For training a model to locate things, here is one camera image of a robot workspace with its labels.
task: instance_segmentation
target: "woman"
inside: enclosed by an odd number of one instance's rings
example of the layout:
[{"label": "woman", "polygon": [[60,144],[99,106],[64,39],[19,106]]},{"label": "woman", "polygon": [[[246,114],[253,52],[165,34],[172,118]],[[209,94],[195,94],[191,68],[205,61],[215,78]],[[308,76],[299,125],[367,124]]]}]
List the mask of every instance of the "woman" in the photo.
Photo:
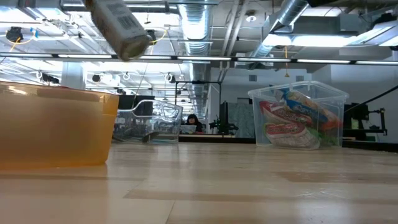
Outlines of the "woman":
[{"label": "woman", "polygon": [[198,117],[194,114],[188,116],[187,123],[185,125],[196,125],[196,132],[203,132],[201,122],[199,122]]}]

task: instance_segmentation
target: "table surface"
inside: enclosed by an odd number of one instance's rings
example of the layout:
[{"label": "table surface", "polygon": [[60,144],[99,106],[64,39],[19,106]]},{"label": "table surface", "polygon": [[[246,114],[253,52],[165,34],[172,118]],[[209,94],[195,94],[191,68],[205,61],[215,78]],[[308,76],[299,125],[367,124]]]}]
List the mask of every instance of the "table surface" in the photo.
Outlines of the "table surface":
[{"label": "table surface", "polygon": [[0,172],[1,223],[398,223],[398,156],[113,145],[106,166]]}]

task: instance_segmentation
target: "bottle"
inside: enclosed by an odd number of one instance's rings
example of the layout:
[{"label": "bottle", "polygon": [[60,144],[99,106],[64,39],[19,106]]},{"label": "bottle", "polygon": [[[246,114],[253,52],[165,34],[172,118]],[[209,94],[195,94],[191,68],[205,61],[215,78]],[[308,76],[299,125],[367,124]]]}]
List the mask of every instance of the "bottle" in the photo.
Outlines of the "bottle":
[{"label": "bottle", "polygon": [[123,0],[85,0],[91,18],[118,57],[127,62],[145,52],[152,40]]}]

